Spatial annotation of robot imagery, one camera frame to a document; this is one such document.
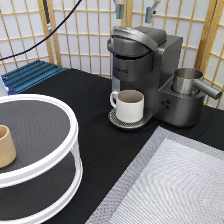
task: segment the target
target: coffee machine lid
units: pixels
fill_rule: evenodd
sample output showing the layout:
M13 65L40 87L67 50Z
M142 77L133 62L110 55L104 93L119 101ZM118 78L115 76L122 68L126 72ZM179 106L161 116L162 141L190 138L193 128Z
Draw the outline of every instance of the coffee machine lid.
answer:
M166 36L164 30L115 26L108 40L108 50L121 56L139 57L156 52L158 45L166 41Z

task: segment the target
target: two-tier stand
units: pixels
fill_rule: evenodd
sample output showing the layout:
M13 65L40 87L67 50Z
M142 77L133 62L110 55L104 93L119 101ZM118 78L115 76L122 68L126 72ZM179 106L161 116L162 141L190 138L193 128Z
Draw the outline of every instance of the two-tier stand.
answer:
M0 169L0 224L42 223L61 211L82 179L78 123L72 109L42 95L0 98L17 157Z

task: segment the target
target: cup handle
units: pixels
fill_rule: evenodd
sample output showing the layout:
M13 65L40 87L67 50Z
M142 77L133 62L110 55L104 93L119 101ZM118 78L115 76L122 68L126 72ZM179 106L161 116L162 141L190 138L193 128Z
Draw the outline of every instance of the cup handle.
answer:
M116 104L114 103L114 97L113 97L113 95L118 95L118 92L117 91L114 91L114 92L112 92L111 94L110 94L110 103L111 103L111 105L112 105L112 107L114 107L114 108L116 108Z

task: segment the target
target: drip tray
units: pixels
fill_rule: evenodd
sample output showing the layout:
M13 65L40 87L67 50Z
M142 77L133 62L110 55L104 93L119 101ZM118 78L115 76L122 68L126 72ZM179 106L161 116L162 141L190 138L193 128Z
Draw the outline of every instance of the drip tray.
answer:
M108 117L109 117L110 122L117 128L127 130L127 131L132 131L132 130L136 130L136 129L141 128L144 125L146 125L147 122L152 118L152 114L149 112L144 112L143 118L140 121L137 121L135 123L125 123L123 121L120 121L116 117L116 109L114 108L109 112Z

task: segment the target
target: white mesh mat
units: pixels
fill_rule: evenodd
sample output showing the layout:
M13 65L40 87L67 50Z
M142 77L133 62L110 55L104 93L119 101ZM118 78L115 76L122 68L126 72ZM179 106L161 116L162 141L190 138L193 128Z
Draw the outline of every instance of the white mesh mat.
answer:
M223 160L165 139L110 223L223 223L223 170Z
M158 127L139 154L115 183L110 192L106 195L96 211L91 215L89 220L87 220L87 224L109 223L112 215L165 138L224 160L224 152Z

